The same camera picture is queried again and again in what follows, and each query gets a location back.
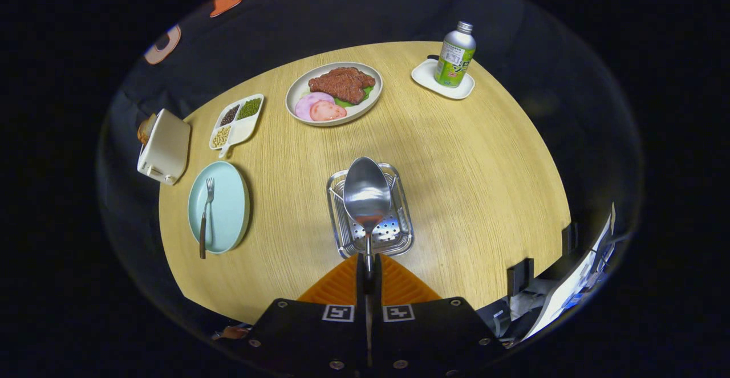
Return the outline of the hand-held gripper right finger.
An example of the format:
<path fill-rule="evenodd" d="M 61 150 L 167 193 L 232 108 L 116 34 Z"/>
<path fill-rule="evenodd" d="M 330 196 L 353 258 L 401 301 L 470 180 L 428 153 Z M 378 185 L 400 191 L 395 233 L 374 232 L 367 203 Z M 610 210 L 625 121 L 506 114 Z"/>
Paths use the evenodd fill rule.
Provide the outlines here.
<path fill-rule="evenodd" d="M 385 256 L 372 273 L 371 377 L 478 377 L 508 354 L 465 298 L 386 305 Z"/>

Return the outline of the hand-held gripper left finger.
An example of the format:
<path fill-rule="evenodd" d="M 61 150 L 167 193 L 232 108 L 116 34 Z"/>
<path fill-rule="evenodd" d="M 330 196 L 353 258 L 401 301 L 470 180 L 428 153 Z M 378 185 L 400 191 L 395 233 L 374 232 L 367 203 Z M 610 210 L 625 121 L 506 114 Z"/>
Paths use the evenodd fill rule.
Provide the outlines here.
<path fill-rule="evenodd" d="M 276 377 L 365 377 L 367 270 L 358 254 L 323 281 L 344 281 L 347 303 L 276 299 L 237 345 L 237 356 Z"/>

